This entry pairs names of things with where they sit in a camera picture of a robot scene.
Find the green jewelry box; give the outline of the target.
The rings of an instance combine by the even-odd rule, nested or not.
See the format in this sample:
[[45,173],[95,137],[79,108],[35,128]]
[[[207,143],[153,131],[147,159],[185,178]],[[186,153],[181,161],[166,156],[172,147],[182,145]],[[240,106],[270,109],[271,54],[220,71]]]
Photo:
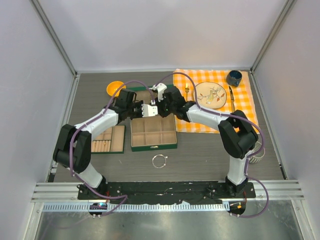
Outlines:
[[156,115],[130,120],[130,147],[133,152],[176,149],[175,116]]

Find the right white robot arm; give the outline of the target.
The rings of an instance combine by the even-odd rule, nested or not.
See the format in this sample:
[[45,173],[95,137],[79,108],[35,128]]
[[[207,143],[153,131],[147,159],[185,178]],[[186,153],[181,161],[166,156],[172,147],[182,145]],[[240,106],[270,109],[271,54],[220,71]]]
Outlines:
[[249,180],[249,155],[258,141],[258,135],[246,115],[241,110],[223,113],[198,106],[194,101],[186,101],[175,86],[159,83],[152,90],[157,93],[155,104],[161,117],[173,114],[179,120],[202,124],[219,132],[223,147],[230,156],[229,171],[225,177],[226,194],[233,198],[242,194]]

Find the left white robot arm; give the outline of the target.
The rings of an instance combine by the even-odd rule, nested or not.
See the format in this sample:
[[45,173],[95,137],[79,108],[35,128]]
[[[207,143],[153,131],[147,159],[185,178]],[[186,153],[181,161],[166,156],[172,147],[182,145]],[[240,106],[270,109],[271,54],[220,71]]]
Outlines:
[[143,102],[136,98],[136,92],[123,88],[98,114],[83,123],[65,124],[59,132],[53,160],[68,169],[97,200],[117,200],[122,196],[107,196],[107,180],[91,164],[92,140],[127,118],[141,117]]

